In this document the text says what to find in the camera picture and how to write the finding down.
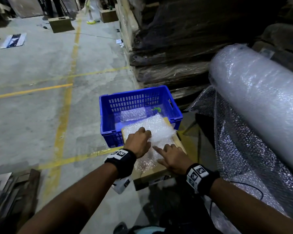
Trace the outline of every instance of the person's left forearm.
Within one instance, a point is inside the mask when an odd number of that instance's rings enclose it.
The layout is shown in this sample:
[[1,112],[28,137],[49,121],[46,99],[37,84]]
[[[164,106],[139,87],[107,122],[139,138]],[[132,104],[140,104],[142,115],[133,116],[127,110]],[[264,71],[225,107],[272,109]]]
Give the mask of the person's left forearm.
[[113,164],[103,164],[44,206],[20,229],[19,234],[79,233],[117,176]]

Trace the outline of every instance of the poster on floor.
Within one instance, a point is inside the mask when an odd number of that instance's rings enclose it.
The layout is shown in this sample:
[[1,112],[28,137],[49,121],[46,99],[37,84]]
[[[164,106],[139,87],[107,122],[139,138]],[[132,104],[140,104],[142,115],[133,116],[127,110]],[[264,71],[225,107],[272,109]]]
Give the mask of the poster on floor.
[[26,33],[9,35],[1,45],[0,49],[22,46],[24,44],[25,37]]

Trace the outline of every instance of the standing person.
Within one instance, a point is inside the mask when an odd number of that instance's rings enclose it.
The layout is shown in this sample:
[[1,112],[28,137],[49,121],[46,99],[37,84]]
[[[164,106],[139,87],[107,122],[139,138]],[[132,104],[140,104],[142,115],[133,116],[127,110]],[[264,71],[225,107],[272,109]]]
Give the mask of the standing person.
[[[123,149],[108,155],[103,165],[51,200],[24,224],[18,234],[80,233],[114,181],[129,176],[137,158],[149,150],[150,137],[151,131],[145,131],[143,127],[135,134],[130,134]],[[174,173],[185,175],[187,178],[184,181],[201,195],[209,196],[241,233],[293,233],[292,219],[221,179],[218,173],[192,162],[180,147],[167,144],[164,149],[153,148],[163,156],[163,159],[158,160],[160,164]],[[195,204],[189,205],[193,212],[199,211],[194,208]],[[147,227],[135,230],[134,233],[219,232],[215,227],[211,228],[209,223],[211,220],[201,224],[198,222],[200,231],[195,232]]]
[[[54,13],[53,13],[51,0],[45,0],[45,2],[47,4],[46,7],[47,7],[48,16],[50,16],[50,18],[54,18]],[[53,3],[55,5],[55,9],[56,9],[58,17],[64,16],[63,12],[62,12],[62,7],[61,7],[60,0],[53,0]]]

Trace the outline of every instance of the black wristband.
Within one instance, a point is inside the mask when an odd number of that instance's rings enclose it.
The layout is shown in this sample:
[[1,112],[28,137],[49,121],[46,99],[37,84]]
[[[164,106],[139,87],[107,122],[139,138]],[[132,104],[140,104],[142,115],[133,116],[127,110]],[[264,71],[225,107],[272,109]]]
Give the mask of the black wristband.
[[120,149],[107,156],[104,163],[109,162],[116,166],[118,179],[128,177],[133,172],[137,157],[129,149]]
[[206,167],[194,163],[187,169],[187,182],[200,194],[209,195],[214,181],[220,177],[219,172],[212,172]]

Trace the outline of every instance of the dark pants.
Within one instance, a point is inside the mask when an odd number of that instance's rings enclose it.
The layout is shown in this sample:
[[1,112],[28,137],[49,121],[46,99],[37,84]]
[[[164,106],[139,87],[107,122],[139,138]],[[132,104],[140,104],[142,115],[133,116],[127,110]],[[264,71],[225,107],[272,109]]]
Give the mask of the dark pants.
[[[53,14],[51,0],[45,0],[45,2],[47,4],[47,13],[48,13],[48,16],[50,16],[51,18],[53,18],[54,17],[54,14]],[[60,0],[53,0],[53,3],[55,5],[56,12],[57,12],[58,16],[59,17],[64,16],[63,15],[63,12],[62,12],[62,7],[61,7]]]

